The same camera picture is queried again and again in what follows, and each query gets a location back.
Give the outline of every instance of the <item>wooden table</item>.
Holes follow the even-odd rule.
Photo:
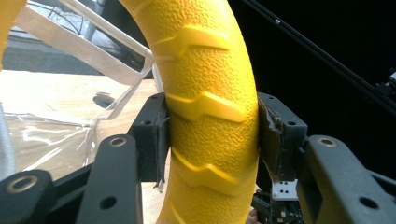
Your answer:
[[[37,122],[32,116],[7,116],[17,170],[48,170],[55,180],[91,163],[97,144],[110,135],[126,133],[147,98],[157,92],[154,80],[145,79],[116,119],[101,121],[95,127],[87,125],[87,120],[104,111],[92,100],[97,93],[118,99],[127,89],[108,77],[1,71],[0,101],[6,113],[27,111],[70,121],[60,124]],[[97,140],[84,144],[87,134]],[[145,223],[155,223],[163,204],[164,193],[153,189],[154,185],[142,184]]]

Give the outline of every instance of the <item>yellow plastic toy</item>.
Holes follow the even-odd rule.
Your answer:
[[[2,41],[22,2],[0,2]],[[171,170],[158,221],[244,223],[257,174],[258,102],[227,0],[121,2],[154,54],[171,113]]]

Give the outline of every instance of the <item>yellow textured tube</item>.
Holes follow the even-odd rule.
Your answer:
[[[18,13],[26,6],[26,3],[26,0],[0,1],[0,71],[3,69],[3,53],[7,46],[9,30],[15,24]]]
[[[172,157],[159,222],[244,223],[258,162],[258,106],[226,0],[121,0],[158,64]]]

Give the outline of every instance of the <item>beige fabric strap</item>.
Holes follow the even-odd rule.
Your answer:
[[[144,77],[91,42],[67,31],[29,7],[18,15],[16,25],[43,42],[82,60],[103,75],[129,86]]]

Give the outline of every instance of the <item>wooden surface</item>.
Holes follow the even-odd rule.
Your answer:
[[[58,179],[91,163],[97,144],[110,135],[126,133],[147,98],[157,92],[154,80],[145,79],[116,119],[87,125],[104,112],[92,100],[98,92],[119,99],[127,89],[108,77],[1,71],[0,101],[6,113],[35,114],[7,116],[18,171],[44,169]],[[145,223],[155,223],[163,204],[164,192],[153,189],[154,185],[142,184]]]

